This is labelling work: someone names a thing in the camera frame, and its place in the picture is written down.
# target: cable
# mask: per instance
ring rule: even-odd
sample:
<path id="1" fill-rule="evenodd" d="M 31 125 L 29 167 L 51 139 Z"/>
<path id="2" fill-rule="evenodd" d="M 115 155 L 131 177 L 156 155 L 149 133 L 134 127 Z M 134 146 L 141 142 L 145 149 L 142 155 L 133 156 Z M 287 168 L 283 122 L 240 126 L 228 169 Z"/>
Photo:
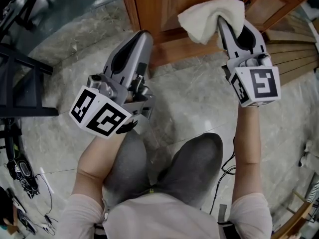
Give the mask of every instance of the cable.
<path id="1" fill-rule="evenodd" d="M 49 232 L 50 230 L 46 230 L 46 229 L 44 229 L 43 227 L 39 226 L 38 224 L 36 224 L 36 223 L 34 223 L 34 222 L 32 222 L 32 223 L 33 223 L 35 226 L 37 226 L 37 227 L 41 228 L 42 230 L 46 231 L 49 235 L 55 236 L 55 230 L 53 230 L 48 224 L 47 224 L 48 227 L 52 230 L 53 233 L 50 233 L 50 232 Z"/>
<path id="2" fill-rule="evenodd" d="M 235 175 L 235 173 L 229 173 L 229 172 L 226 172 L 225 170 L 225 166 L 227 165 L 227 163 L 232 160 L 234 157 L 235 157 L 235 138 L 233 138 L 233 146 L 234 146 L 234 150 L 233 150 L 233 154 L 231 155 L 231 157 L 223 164 L 223 166 L 221 167 L 221 170 L 224 172 L 224 173 L 227 173 L 227 174 L 230 174 L 230 175 Z"/>
<path id="3" fill-rule="evenodd" d="M 56 219 L 54 219 L 54 218 L 52 218 L 52 217 L 49 217 L 49 216 L 48 216 L 48 218 L 59 223 L 59 221 L 57 221 Z"/>
<path id="4" fill-rule="evenodd" d="M 52 195 L 51 195 L 51 191 L 50 191 L 49 185 L 46 183 L 46 181 L 45 181 L 45 179 L 42 177 L 42 175 L 38 173 L 38 174 L 35 176 L 35 178 L 37 178 L 39 175 L 40 175 L 40 177 L 42 178 L 42 180 L 44 181 L 44 183 L 46 184 L 46 186 L 47 186 L 47 188 L 48 188 L 48 191 L 49 191 L 49 194 L 50 194 L 50 201 L 51 201 L 50 211 L 47 212 L 45 215 L 43 215 L 43 216 L 46 216 L 46 215 L 48 215 L 48 214 L 52 211 Z"/>
<path id="5" fill-rule="evenodd" d="M 227 170 L 227 172 L 230 172 L 230 171 L 232 171 L 232 170 L 234 170 L 234 169 L 236 169 L 236 167 L 230 167 L 230 168 Z M 215 196 L 214 196 L 214 201 L 213 201 L 213 204 L 212 204 L 211 209 L 210 209 L 210 212 L 209 212 L 210 215 L 211 215 L 211 212 L 213 211 L 214 204 L 215 204 L 215 200 L 216 200 L 216 198 L 217 198 L 217 192 L 218 192 L 219 184 L 220 184 L 221 180 L 222 180 L 226 175 L 227 175 L 227 173 L 225 172 L 225 173 L 220 177 L 220 179 L 219 179 L 219 181 L 218 181 L 218 183 L 217 183 L 216 192 L 215 192 Z"/>
<path id="6" fill-rule="evenodd" d="M 227 163 L 232 160 L 235 157 L 235 138 L 233 139 L 233 146 L 234 146 L 234 150 L 233 150 L 233 154 L 231 155 L 231 157 L 222 165 L 221 170 L 224 172 L 223 175 L 219 178 L 217 186 L 216 186 L 216 192 L 215 192 L 215 196 L 214 196 L 214 200 L 213 200 L 213 204 L 211 206 L 209 215 L 211 215 L 213 208 L 214 208 L 214 204 L 215 204 L 215 200 L 217 198 L 217 192 L 218 192 L 218 188 L 219 188 L 219 184 L 221 182 L 221 180 L 227 175 L 235 175 L 235 173 L 231 173 L 231 171 L 236 169 L 236 165 L 232 165 L 231 167 L 229 167 L 227 170 L 225 170 L 225 166 L 227 165 Z"/>

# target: gray tile floor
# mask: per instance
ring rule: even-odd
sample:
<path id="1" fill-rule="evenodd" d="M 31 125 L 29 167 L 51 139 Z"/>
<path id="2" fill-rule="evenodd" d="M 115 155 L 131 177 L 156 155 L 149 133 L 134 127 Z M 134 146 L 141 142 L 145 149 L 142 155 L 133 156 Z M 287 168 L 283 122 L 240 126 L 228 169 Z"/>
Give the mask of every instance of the gray tile floor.
<path id="1" fill-rule="evenodd" d="M 20 0 L 16 2 L 17 7 L 22 6 L 18 1 Z M 114 0 L 37 0 L 29 17 L 35 28 L 28 31 L 14 22 L 9 29 L 11 38 L 7 40 L 11 40 L 22 53 L 28 54 L 35 46 L 50 37 L 65 24 L 93 9 L 103 8 L 110 1 Z M 65 41 L 70 42 L 72 40 L 72 36 L 69 34 L 69 38 Z"/>
<path id="2" fill-rule="evenodd" d="M 101 72 L 110 52 L 131 33 L 126 26 L 124 31 L 106 35 L 101 41 L 64 59 L 55 67 L 54 75 L 45 79 L 43 95 L 43 102 L 57 107 L 60 116 L 22 120 L 24 148 L 34 172 L 42 173 L 49 184 L 53 199 L 50 216 L 55 219 L 59 219 L 71 193 L 78 159 L 93 139 L 76 126 L 68 111 L 88 76 Z M 204 132 L 221 136 L 223 161 L 231 156 L 237 98 L 221 69 L 226 60 L 223 52 L 186 59 L 158 68 L 147 80 L 157 96 L 157 103 L 149 122 L 140 118 L 137 131 L 144 139 L 152 164 L 154 175 L 151 179 L 187 140 Z M 306 139 L 315 139 L 318 134 L 318 104 L 319 84 L 310 72 L 285 85 L 280 101 L 260 107 L 262 180 L 274 224 L 282 224 L 290 217 L 284 206 L 292 202 L 292 190 L 304 195 L 313 175 L 312 171 L 298 168 L 297 164 Z M 0 185 L 13 188 L 32 221 L 44 222 L 43 215 L 50 209 L 44 182 L 39 179 L 40 195 L 30 200 L 3 166 L 6 163 L 3 155 L 0 162 Z M 221 182 L 214 216 L 217 217 L 219 204 L 227 204 L 229 212 L 233 184 L 234 176 L 226 176 Z M 214 194 L 215 188 L 207 197 L 203 211 L 209 212 Z M 293 208 L 298 205 L 297 201 L 293 202 Z M 49 237 L 39 229 L 36 238 Z"/>

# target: cabinet door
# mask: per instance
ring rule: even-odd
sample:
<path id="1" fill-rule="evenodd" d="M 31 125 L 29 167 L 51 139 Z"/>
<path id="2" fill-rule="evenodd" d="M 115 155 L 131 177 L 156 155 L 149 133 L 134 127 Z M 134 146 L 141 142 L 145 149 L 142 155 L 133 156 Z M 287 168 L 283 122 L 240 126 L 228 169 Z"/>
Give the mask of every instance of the cabinet door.
<path id="1" fill-rule="evenodd" d="M 299 3 L 298 0 L 245 0 L 246 19 L 258 30 L 264 31 Z"/>
<path id="2" fill-rule="evenodd" d="M 191 6 L 209 0 L 135 0 L 141 29 L 148 30 L 155 42 L 183 37 L 177 15 Z"/>

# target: chair leg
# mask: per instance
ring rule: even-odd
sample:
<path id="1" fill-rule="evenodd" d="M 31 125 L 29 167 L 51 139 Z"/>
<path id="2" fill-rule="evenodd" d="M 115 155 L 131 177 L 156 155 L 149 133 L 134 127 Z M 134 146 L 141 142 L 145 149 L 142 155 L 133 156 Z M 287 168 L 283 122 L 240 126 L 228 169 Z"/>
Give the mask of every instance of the chair leg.
<path id="1" fill-rule="evenodd" d="M 300 195 L 297 191 L 293 190 L 293 193 L 303 202 L 307 202 L 307 200 L 302 195 Z"/>
<path id="2" fill-rule="evenodd" d="M 33 10 L 33 7 L 34 7 L 36 1 L 37 0 L 32 0 L 30 2 L 30 5 L 28 6 L 28 8 L 25 11 L 24 18 L 23 18 L 23 26 L 26 30 L 31 30 L 33 27 L 33 23 L 32 23 L 32 21 L 29 20 L 29 17 L 30 17 L 30 14 Z"/>
<path id="3" fill-rule="evenodd" d="M 296 212 L 294 212 L 293 210 L 291 210 L 289 207 L 286 208 L 286 210 L 292 214 L 295 214 Z"/>

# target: floor tile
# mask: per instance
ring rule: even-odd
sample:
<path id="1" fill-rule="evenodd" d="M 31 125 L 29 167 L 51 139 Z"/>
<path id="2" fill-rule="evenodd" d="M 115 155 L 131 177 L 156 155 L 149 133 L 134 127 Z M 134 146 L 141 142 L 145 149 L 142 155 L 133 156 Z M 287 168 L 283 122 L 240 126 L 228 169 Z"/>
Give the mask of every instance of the floor tile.
<path id="1" fill-rule="evenodd" d="M 212 54 L 207 54 L 202 57 L 203 62 L 215 62 L 218 60 L 227 61 L 228 55 L 225 51 L 214 52 Z"/>
<path id="2" fill-rule="evenodd" d="M 27 211 L 27 216 L 34 224 L 40 225 L 45 222 L 44 215 L 50 211 L 51 201 L 48 187 L 44 180 L 48 184 L 52 196 L 52 211 L 48 214 L 50 217 L 59 220 L 62 211 L 66 205 L 67 198 L 71 195 L 76 170 L 64 171 L 51 174 L 43 174 L 43 179 L 37 176 L 37 182 L 39 185 L 40 194 L 30 199 L 28 195 L 23 191 L 21 184 L 18 181 L 13 181 L 8 170 L 0 168 L 0 185 L 3 188 L 10 187 L 19 201 Z M 53 221 L 53 225 L 57 227 L 57 222 Z M 52 238 L 45 231 L 36 226 L 36 236 L 29 238 Z"/>
<path id="3" fill-rule="evenodd" d="M 172 64 L 162 65 L 158 66 L 157 68 L 149 69 L 151 78 L 155 78 L 167 73 L 171 73 L 176 71 L 176 69 L 173 68 Z"/>
<path id="4" fill-rule="evenodd" d="M 196 66 L 196 65 L 200 65 L 201 61 L 199 60 L 198 57 L 191 57 L 191 58 L 185 58 L 176 62 L 173 62 L 171 64 L 171 66 L 175 69 L 175 70 L 182 70 L 188 67 L 192 67 L 192 66 Z"/>
<path id="5" fill-rule="evenodd" d="M 306 140 L 307 136 L 300 127 L 300 130 L 296 130 L 289 139 L 262 160 L 264 193 L 271 210 L 284 203 L 293 189 L 302 195 L 306 194 L 313 171 L 298 167 Z"/>
<path id="6" fill-rule="evenodd" d="M 32 50 L 30 56 L 55 66 L 101 39 L 123 31 L 131 31 L 131 25 L 123 0 L 116 0 L 65 24 Z"/>
<path id="7" fill-rule="evenodd" d="M 94 136 L 81 130 L 68 113 L 54 117 L 29 131 L 22 131 L 25 152 L 36 173 L 76 169 L 78 160 Z"/>
<path id="8" fill-rule="evenodd" d="M 88 77 L 102 73 L 108 56 L 124 37 L 119 35 L 109 38 L 108 42 L 103 40 L 97 44 L 99 50 L 92 48 L 90 52 L 82 52 L 64 61 L 61 71 L 45 82 L 43 106 L 56 107 L 60 113 L 68 111 Z"/>
<path id="9" fill-rule="evenodd" d="M 194 137 L 235 118 L 237 101 L 221 68 L 200 66 L 150 80 L 157 97 L 151 126 L 161 146 Z"/>
<path id="10" fill-rule="evenodd" d="M 231 121 L 219 127 L 216 127 L 212 130 L 207 131 L 207 133 L 216 133 L 218 134 L 223 141 L 223 162 L 225 162 L 233 153 L 233 138 L 235 136 L 236 131 L 236 122 Z M 183 141 L 171 144 L 168 146 L 169 151 L 172 155 L 175 155 L 176 152 L 180 150 L 180 148 L 192 138 L 185 139 Z"/>

